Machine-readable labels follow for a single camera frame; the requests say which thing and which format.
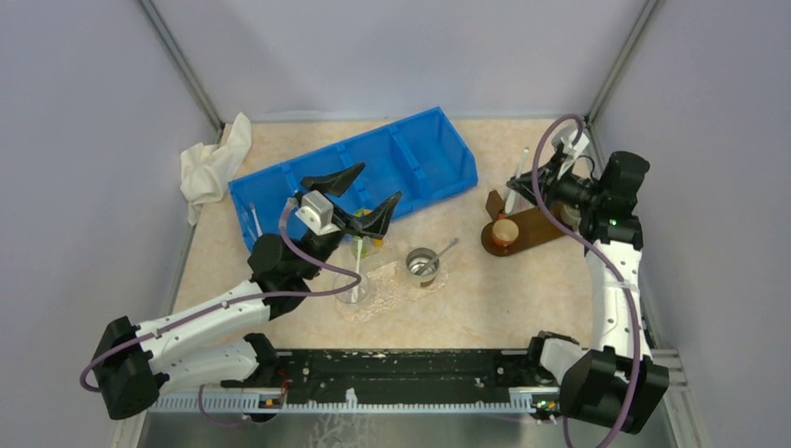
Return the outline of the yellow green tube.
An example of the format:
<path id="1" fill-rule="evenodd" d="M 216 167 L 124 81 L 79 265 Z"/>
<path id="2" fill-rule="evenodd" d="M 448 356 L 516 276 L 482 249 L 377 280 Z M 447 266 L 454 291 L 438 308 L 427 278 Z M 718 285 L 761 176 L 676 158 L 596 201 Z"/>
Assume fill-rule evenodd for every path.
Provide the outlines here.
<path id="1" fill-rule="evenodd" d="M 372 254 L 374 244 L 368 237 L 354 238 L 352 241 L 353 255 L 358 259 L 364 259 Z"/>

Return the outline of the clear glass cup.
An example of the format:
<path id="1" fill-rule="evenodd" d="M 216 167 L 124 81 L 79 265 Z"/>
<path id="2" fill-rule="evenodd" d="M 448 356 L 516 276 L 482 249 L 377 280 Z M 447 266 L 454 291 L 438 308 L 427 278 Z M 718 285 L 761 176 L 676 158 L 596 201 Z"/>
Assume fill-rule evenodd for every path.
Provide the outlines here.
<path id="1" fill-rule="evenodd" d="M 360 277 L 360 282 L 356 286 L 346 288 L 353 282 L 353 278 L 348 275 L 337 274 L 334 278 L 333 288 L 344 287 L 345 289 L 335 295 L 336 300 L 348 305 L 358 305 L 365 301 L 372 294 L 373 288 L 365 273 L 361 273 Z"/>

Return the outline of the white ceramic cup cork base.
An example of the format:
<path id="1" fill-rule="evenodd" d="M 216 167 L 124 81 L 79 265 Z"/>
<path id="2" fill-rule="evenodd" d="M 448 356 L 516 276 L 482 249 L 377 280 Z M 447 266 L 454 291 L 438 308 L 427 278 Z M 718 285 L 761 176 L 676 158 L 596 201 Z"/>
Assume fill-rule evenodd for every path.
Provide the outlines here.
<path id="1" fill-rule="evenodd" d="M 561 207 L 560 216 L 562 223 L 566 227 L 568 227 L 572 231 L 578 231 L 581 223 L 581 215 L 578 209 L 574 208 L 573 206 L 564 204 Z"/>

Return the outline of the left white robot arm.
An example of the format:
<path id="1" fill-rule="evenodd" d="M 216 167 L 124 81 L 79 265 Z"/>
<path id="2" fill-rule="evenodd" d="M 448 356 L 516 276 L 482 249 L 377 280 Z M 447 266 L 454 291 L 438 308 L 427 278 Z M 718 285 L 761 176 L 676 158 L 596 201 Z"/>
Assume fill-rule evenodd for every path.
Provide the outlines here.
<path id="1" fill-rule="evenodd" d="M 356 216 L 336 204 L 364 171 L 363 162 L 342 171 L 306 176 L 285 200 L 277 232 L 260 234 L 248 258 L 249 279 L 183 312 L 139 324 L 127 316 L 110 322 L 81 386 L 103 397 L 108 415 L 122 420 L 149 409 L 161 396 L 206 385 L 262 387 L 282 385 L 281 360 L 262 333 L 235 343 L 212 342 L 236 331 L 269 322 L 316 297 L 308 281 L 323 272 L 347 277 L 341 287 L 322 291 L 334 297 L 363 281 L 357 270 L 329 263 L 348 235 L 382 239 L 402 197 L 389 196 L 372 211 Z"/>

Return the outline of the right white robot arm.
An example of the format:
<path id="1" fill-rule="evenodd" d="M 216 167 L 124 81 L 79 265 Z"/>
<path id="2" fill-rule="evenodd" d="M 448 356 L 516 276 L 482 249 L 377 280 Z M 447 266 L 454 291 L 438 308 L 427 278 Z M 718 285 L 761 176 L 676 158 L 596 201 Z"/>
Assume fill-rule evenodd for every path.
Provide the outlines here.
<path id="1" fill-rule="evenodd" d="M 600 427 L 637 434 L 661 402 L 669 371 L 656 364 L 641 326 L 639 265 L 644 236 L 634 213 L 650 164 L 628 151 L 613 153 L 598 178 L 575 175 L 571 156 L 556 152 L 535 173 L 508 181 L 533 204 L 569 205 L 581 222 L 593 288 L 591 345 L 542 331 L 525 359 L 531 381 L 560 386 L 560 413 Z"/>

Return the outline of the silver metal cup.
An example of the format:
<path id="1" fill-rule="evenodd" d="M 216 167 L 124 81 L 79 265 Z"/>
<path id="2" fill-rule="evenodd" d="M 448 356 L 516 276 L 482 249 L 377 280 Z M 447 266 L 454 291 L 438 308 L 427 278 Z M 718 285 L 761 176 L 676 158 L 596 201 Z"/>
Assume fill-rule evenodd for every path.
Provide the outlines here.
<path id="1" fill-rule="evenodd" d="M 426 247 L 411 250 L 406 257 L 407 277 L 417 287 L 429 287 L 436 279 L 439 261 L 437 253 Z"/>

